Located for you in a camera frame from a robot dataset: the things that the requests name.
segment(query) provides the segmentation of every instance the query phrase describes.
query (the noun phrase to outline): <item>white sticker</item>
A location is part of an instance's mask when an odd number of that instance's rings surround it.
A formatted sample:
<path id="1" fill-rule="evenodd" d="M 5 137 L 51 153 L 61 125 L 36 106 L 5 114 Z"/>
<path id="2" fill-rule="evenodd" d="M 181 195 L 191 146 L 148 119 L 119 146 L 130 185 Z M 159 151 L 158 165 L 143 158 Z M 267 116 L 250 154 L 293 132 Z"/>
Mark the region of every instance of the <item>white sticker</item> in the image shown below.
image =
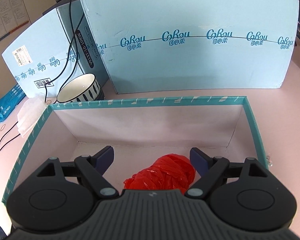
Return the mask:
<path id="1" fill-rule="evenodd" d="M 12 52 L 12 54 L 16 59 L 18 66 L 24 66 L 32 63 L 32 59 L 25 45 L 23 45 L 19 49 L 16 49 L 14 52 Z"/>

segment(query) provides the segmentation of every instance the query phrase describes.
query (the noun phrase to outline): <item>teal patterned trim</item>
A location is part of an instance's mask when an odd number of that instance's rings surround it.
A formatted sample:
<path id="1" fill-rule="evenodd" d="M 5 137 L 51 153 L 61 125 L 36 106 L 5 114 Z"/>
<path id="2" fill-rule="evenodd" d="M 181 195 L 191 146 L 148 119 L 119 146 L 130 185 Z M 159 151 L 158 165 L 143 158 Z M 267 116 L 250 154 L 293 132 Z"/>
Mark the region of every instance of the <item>teal patterned trim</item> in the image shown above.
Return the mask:
<path id="1" fill-rule="evenodd" d="M 40 119 L 38 120 L 37 124 L 35 125 L 35 127 L 33 128 L 32 132 L 30 133 L 27 141 L 25 142 L 16 163 L 13 166 L 13 169 L 10 173 L 10 177 L 9 180 L 7 182 L 3 197 L 2 197 L 2 203 L 6 204 L 7 203 L 7 199 L 10 195 L 10 193 L 12 193 L 13 188 L 17 182 L 17 178 L 19 176 L 19 173 L 21 171 L 22 165 L 25 162 L 27 155 L 34 143 L 34 140 L 37 138 L 39 132 L 41 131 L 41 128 L 43 127 L 43 125 L 45 124 L 46 120 L 48 119 L 48 117 L 50 116 L 50 114 L 52 113 L 52 108 L 48 107 L 43 114 L 41 115 Z"/>
<path id="2" fill-rule="evenodd" d="M 121 100 L 103 100 L 90 102 L 74 102 L 64 104 L 53 104 L 44 111 L 39 121 L 35 125 L 33 131 L 29 135 L 28 140 L 23 146 L 19 157 L 10 174 L 6 190 L 2 197 L 2 202 L 6 204 L 9 194 L 13 191 L 22 165 L 37 138 L 42 126 L 47 118 L 54 110 L 64 109 L 88 109 L 88 108 L 119 108 L 119 107 L 148 107 L 148 106 L 228 106 L 228 105 L 243 105 L 243 109 L 248 119 L 251 129 L 254 145 L 256 148 L 259 162 L 268 169 L 266 154 L 262 144 L 261 136 L 258 130 L 256 120 L 250 107 L 247 97 L 166 97 L 166 98 L 135 98 Z"/>
<path id="3" fill-rule="evenodd" d="M 257 156 L 258 156 L 258 161 L 266 168 L 269 169 L 268 167 L 268 162 L 266 159 L 266 152 L 263 147 L 261 135 L 259 133 L 258 125 L 256 122 L 256 119 L 254 118 L 251 106 L 249 104 L 248 98 L 246 97 L 243 101 L 243 109 L 246 113 L 248 123 L 250 126 L 253 142 L 254 142 L 254 147 L 256 148 Z"/>
<path id="4" fill-rule="evenodd" d="M 119 100 L 103 100 L 91 102 L 73 102 L 50 105 L 53 110 L 147 107 L 147 106 L 222 106 L 243 105 L 246 97 L 167 97 L 167 98 L 135 98 Z"/>

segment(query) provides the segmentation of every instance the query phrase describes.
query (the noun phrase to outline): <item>table surface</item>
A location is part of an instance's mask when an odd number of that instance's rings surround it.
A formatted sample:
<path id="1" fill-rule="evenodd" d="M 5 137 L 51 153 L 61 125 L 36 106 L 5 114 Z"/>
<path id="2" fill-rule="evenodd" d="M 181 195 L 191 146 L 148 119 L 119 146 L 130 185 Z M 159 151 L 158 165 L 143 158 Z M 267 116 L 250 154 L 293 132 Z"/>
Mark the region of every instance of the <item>table surface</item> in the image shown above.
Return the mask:
<path id="1" fill-rule="evenodd" d="M 270 171 L 293 193 L 298 210 L 290 229 L 300 236 L 300 69 L 291 61 L 280 89 L 182 90 L 116 95 L 112 84 L 104 86 L 106 99 L 176 96 L 247 96 L 253 110 L 267 155 Z M 0 138 L 17 121 L 25 99 L 10 117 L 0 124 Z M 18 134 L 17 127 L 1 145 Z M 18 154 L 27 136 L 18 137 L 0 152 L 0 200 Z"/>

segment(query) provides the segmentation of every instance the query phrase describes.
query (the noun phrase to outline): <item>red object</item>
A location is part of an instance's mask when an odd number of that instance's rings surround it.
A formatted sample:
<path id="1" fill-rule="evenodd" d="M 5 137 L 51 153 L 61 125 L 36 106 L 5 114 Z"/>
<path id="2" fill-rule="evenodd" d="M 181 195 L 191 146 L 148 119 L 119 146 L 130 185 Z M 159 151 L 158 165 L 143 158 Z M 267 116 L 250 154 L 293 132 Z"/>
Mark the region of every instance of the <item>red object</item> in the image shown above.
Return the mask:
<path id="1" fill-rule="evenodd" d="M 187 157 L 168 154 L 160 157 L 149 168 L 124 181 L 125 189 L 163 190 L 180 189 L 184 194 L 194 181 L 195 169 Z"/>

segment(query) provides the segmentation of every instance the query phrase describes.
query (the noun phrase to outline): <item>ceramic bowl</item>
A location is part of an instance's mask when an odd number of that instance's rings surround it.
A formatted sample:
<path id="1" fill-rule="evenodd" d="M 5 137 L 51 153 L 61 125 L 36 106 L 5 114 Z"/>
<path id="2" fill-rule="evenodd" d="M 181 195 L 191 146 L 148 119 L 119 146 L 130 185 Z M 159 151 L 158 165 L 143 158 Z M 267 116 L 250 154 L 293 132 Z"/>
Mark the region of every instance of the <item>ceramic bowl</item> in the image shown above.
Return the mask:
<path id="1" fill-rule="evenodd" d="M 66 84 L 58 93 L 57 101 L 85 102 L 103 100 L 105 98 L 101 86 L 94 74 L 83 74 Z"/>

